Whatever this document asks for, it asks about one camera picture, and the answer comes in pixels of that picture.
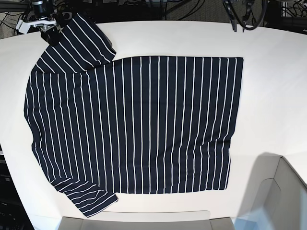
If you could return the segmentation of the navy white striped T-shirt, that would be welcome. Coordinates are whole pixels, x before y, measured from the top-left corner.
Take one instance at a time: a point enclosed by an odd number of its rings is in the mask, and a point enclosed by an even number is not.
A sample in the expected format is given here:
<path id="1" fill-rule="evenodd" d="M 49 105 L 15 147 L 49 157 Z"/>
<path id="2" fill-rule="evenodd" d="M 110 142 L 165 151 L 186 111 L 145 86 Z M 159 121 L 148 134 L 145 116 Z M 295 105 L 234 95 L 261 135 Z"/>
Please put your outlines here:
<path id="1" fill-rule="evenodd" d="M 77 14 L 33 67 L 24 117 L 48 182 L 87 217 L 118 193 L 225 190 L 242 57 L 115 60 Z"/>

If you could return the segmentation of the grey bin right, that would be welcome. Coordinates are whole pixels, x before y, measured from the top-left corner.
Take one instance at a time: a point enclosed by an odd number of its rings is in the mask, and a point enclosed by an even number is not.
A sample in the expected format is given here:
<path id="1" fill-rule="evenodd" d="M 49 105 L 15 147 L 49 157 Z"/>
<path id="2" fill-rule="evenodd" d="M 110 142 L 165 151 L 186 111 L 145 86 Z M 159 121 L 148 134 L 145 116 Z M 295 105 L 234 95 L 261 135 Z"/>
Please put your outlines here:
<path id="1" fill-rule="evenodd" d="M 236 230 L 305 230 L 307 185 L 280 155 L 259 155 L 250 173 Z"/>

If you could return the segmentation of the grey tray bottom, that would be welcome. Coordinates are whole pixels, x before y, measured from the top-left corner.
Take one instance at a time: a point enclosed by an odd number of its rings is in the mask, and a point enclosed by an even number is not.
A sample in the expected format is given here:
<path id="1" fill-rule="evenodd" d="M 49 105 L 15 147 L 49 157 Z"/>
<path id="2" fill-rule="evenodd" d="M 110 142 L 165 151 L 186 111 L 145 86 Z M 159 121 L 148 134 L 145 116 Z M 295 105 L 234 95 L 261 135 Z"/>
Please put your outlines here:
<path id="1" fill-rule="evenodd" d="M 59 230 L 233 230 L 230 217 L 210 218 L 209 211 L 102 212 L 97 218 L 63 217 Z"/>

